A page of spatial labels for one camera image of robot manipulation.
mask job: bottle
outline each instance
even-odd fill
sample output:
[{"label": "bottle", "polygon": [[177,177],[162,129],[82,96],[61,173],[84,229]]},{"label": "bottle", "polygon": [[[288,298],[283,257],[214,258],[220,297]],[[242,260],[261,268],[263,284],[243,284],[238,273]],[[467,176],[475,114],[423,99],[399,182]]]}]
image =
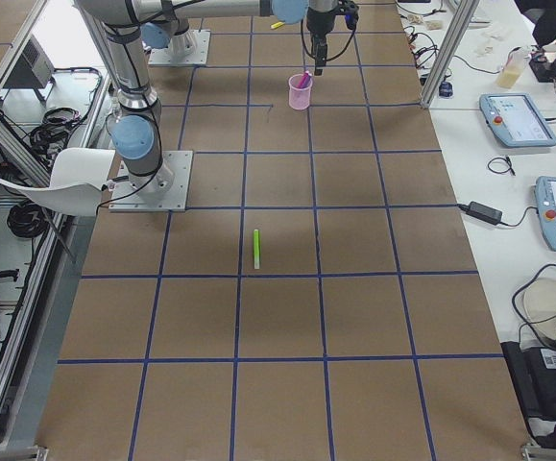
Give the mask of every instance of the bottle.
[{"label": "bottle", "polygon": [[502,88],[512,88],[531,59],[529,50],[515,48],[508,54],[508,60],[497,76],[496,85]]}]

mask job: black connector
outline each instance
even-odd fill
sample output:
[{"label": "black connector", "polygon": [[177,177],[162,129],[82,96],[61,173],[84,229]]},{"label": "black connector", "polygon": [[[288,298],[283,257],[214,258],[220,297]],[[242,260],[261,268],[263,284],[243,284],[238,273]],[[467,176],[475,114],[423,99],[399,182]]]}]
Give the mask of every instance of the black connector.
[{"label": "black connector", "polygon": [[461,211],[465,211],[468,216],[479,219],[485,223],[497,226],[501,223],[501,211],[489,206],[484,206],[478,202],[470,202],[469,205],[458,204]]}]

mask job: metal mounting plate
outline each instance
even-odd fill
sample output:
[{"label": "metal mounting plate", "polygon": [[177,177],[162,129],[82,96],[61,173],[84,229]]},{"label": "metal mounting plate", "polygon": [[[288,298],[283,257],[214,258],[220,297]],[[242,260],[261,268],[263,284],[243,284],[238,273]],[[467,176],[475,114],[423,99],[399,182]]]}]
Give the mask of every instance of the metal mounting plate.
[{"label": "metal mounting plate", "polygon": [[[188,186],[190,185],[190,172],[192,171],[192,151],[165,151],[164,161],[169,165],[175,179],[173,185],[164,195],[149,202],[147,197],[133,194],[122,198],[133,192],[129,182],[119,182],[113,189],[112,199],[117,200],[109,204],[109,209],[115,212],[148,212],[148,211],[185,211],[185,203],[188,197]],[[121,163],[118,176],[128,175],[128,168],[124,162]]]},{"label": "metal mounting plate", "polygon": [[206,65],[207,54],[209,53],[209,30],[191,31],[195,35],[197,48],[193,53],[175,59],[167,50],[152,50],[150,66],[156,67],[187,67],[192,65]]}]

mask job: white label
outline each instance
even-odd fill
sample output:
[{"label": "white label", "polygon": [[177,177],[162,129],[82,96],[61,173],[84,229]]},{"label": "white label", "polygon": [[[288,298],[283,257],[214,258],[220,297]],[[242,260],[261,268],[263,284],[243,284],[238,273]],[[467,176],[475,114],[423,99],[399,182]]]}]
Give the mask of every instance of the white label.
[{"label": "white label", "polygon": [[543,355],[544,365],[548,370],[556,370],[556,351],[551,349],[540,349]]}]

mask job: blue joint cap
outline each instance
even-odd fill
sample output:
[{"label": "blue joint cap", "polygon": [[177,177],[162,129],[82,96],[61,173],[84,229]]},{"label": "blue joint cap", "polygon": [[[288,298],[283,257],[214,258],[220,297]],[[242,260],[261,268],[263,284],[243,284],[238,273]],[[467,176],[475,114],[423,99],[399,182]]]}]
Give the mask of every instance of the blue joint cap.
[{"label": "blue joint cap", "polygon": [[143,117],[128,115],[115,124],[111,139],[120,156],[126,160],[139,160],[154,146],[154,127]]},{"label": "blue joint cap", "polygon": [[141,39],[156,50],[168,48],[171,42],[171,37],[160,26],[151,22],[141,26]]},{"label": "blue joint cap", "polygon": [[273,14],[286,24],[296,24],[305,18],[308,0],[273,0],[271,10]]}]

